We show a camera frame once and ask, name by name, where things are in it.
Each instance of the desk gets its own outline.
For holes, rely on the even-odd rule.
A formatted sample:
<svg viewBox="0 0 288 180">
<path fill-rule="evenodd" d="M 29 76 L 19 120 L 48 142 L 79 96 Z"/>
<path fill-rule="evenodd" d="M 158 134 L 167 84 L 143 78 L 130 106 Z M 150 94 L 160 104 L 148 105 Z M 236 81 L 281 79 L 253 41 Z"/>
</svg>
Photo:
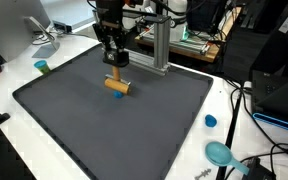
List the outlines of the desk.
<svg viewBox="0 0 288 180">
<path fill-rule="evenodd" d="M 245 87 L 251 87 L 250 82 L 246 82 Z M 247 106 L 251 108 L 251 98 L 246 96 Z M 264 131 L 277 143 L 288 143 L 288 131 L 276 126 L 257 121 Z M 249 117 L 244 109 L 243 101 L 241 102 L 239 115 L 237 118 L 235 134 L 232 144 L 232 152 L 237 160 L 242 160 L 249 156 L 254 156 L 263 153 L 269 153 L 273 145 L 266 139 L 266 137 L 256 127 L 255 123 Z M 262 157 L 261 164 L 268 170 L 271 170 L 269 156 Z M 279 154 L 273 156 L 274 170 L 277 179 L 288 179 L 288 155 Z M 236 170 L 233 171 L 229 179 L 240 180 L 242 174 Z"/>
<path fill-rule="evenodd" d="M 59 38 L 59 42 L 60 49 L 47 59 L 51 69 L 98 44 L 96 40 L 80 36 L 65 36 Z M 37 49 L 38 46 L 30 46 L 17 59 L 3 65 L 0 73 L 0 112 L 9 113 L 11 118 L 1 124 L 0 128 L 37 179 L 89 179 L 12 97 L 12 92 L 40 76 L 33 67 L 39 59 L 31 58 Z M 229 94 L 232 88 L 224 80 L 211 77 L 214 78 L 213 87 L 167 175 L 167 180 L 192 180 L 207 168 L 212 169 L 209 179 L 216 177 L 218 168 L 206 160 L 204 148 L 209 141 L 226 141 L 231 123 Z M 217 118 L 216 127 L 205 126 L 204 117 L 207 114 Z"/>
<path fill-rule="evenodd" d="M 224 34 L 228 35 L 235 23 L 236 18 L 239 16 L 240 12 L 241 12 L 240 7 L 235 8 L 235 10 L 233 10 L 233 16 L 230 16 L 227 21 L 225 22 L 224 26 L 223 26 L 223 32 Z M 154 46 L 154 42 L 153 40 L 148 40 L 148 39 L 141 39 L 139 36 L 137 36 L 135 38 L 135 42 L 138 44 L 143 44 L 146 46 Z M 170 52 L 176 53 L 176 54 L 180 54 L 183 56 L 187 56 L 187 57 L 191 57 L 194 59 L 198 59 L 201 61 L 206 61 L 206 62 L 210 62 L 213 63 L 216 59 L 216 57 L 218 56 L 219 52 L 220 52 L 220 48 L 218 48 L 216 45 L 212 45 L 210 47 L 210 49 L 205 53 L 205 55 L 200 54 L 197 50 L 189 50 L 187 48 L 185 48 L 185 46 L 188 46 L 188 43 L 185 42 L 177 42 L 177 43 L 170 43 Z"/>
</svg>

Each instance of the table surface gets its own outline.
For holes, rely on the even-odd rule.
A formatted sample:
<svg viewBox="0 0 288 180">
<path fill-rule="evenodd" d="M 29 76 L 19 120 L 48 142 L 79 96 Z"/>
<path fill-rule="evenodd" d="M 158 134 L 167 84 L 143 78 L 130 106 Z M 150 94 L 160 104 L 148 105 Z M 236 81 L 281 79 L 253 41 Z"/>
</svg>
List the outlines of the table surface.
<svg viewBox="0 0 288 180">
<path fill-rule="evenodd" d="M 251 83 L 246 82 L 244 87 L 251 87 Z M 260 130 L 257 128 L 252 118 L 247 114 L 243 103 L 244 101 L 241 102 L 236 129 L 233 136 L 233 144 L 231 147 L 233 155 L 237 160 L 242 160 L 244 158 L 258 154 L 269 153 L 271 147 L 273 146 L 273 144 L 271 144 L 262 134 L 262 132 L 260 132 Z M 251 97 L 249 95 L 246 96 L 246 105 L 248 110 L 250 110 Z M 276 143 L 288 143 L 287 130 L 261 121 L 257 122 Z M 271 170 L 269 156 L 262 157 L 260 159 L 261 164 L 268 170 Z M 274 155 L 273 162 L 276 178 L 278 180 L 288 179 L 288 155 Z M 240 180 L 241 177 L 242 174 L 234 170 L 230 176 L 230 179 Z"/>
<path fill-rule="evenodd" d="M 236 17 L 239 16 L 241 10 L 242 10 L 242 8 L 240 8 L 240 7 L 237 7 L 237 8 L 235 8 L 235 10 L 233 10 L 233 12 L 232 12 L 233 16 L 230 16 L 223 26 L 222 31 L 224 32 L 224 34 L 228 35 L 230 33 L 230 31 L 234 25 L 234 22 L 236 20 Z M 153 42 L 143 40 L 139 36 L 137 36 L 135 38 L 135 41 L 139 44 L 143 44 L 146 46 L 153 46 Z M 195 59 L 206 61 L 206 62 L 214 62 L 218 53 L 220 52 L 220 49 L 216 45 L 212 45 L 210 47 L 210 49 L 206 52 L 205 55 L 201 55 L 198 52 L 192 52 L 192 51 L 186 50 L 185 47 L 178 48 L 176 46 L 173 47 L 172 45 L 170 45 L 170 52 L 173 52 L 176 54 L 181 54 L 181 55 L 184 55 L 187 57 L 195 58 Z"/>
<path fill-rule="evenodd" d="M 46 59 L 51 69 L 99 43 L 80 36 L 57 39 L 61 47 L 52 57 Z M 0 73 L 0 112 L 9 113 L 11 118 L 1 124 L 0 128 L 37 179 L 89 179 L 12 97 L 16 89 L 40 76 L 33 66 L 39 59 L 31 58 L 38 48 L 39 46 L 30 46 L 17 59 L 3 65 Z M 214 79 L 213 86 L 166 177 L 167 180 L 192 180 L 208 168 L 212 170 L 209 179 L 215 179 L 217 175 L 218 168 L 208 162 L 204 148 L 210 141 L 226 141 L 232 117 L 229 101 L 232 88 L 223 79 L 210 77 Z M 207 114 L 217 118 L 218 124 L 214 128 L 205 126 L 204 117 Z"/>
</svg>

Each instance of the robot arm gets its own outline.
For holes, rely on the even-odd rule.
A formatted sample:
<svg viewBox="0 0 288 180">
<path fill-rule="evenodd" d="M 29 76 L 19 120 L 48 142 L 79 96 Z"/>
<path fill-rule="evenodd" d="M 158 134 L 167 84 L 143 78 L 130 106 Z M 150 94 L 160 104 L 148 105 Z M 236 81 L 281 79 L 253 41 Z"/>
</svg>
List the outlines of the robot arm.
<svg viewBox="0 0 288 180">
<path fill-rule="evenodd" d="M 126 32 L 124 31 L 123 6 L 143 4 L 143 0 L 95 0 L 99 22 L 93 25 L 97 38 L 104 46 L 104 59 L 107 64 L 125 67 L 129 63 L 128 52 L 124 51 Z"/>
</svg>

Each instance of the blue spoon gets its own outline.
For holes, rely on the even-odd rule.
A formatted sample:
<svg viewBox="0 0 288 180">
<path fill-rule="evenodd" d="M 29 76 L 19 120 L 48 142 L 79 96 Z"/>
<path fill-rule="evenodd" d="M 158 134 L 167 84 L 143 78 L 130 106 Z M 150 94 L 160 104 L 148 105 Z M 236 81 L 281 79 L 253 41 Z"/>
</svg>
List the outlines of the blue spoon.
<svg viewBox="0 0 288 180">
<path fill-rule="evenodd" d="M 249 172 L 249 168 L 237 161 L 233 157 L 231 150 L 222 143 L 215 141 L 208 143 L 205 147 L 205 154 L 206 158 L 216 166 L 224 167 L 231 165 L 245 175 Z"/>
</svg>

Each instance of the monitor stand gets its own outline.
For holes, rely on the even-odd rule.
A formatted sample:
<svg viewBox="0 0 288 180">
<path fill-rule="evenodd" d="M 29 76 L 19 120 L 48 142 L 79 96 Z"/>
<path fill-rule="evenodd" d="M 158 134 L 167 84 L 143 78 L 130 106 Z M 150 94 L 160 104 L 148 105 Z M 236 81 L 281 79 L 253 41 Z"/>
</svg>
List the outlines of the monitor stand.
<svg viewBox="0 0 288 180">
<path fill-rule="evenodd" d="M 46 29 L 34 18 L 29 17 L 31 22 L 33 22 L 47 37 L 51 44 L 41 46 L 37 52 L 32 56 L 32 58 L 49 58 L 51 57 L 60 47 L 60 43 L 56 42 L 52 36 L 46 31 Z"/>
</svg>

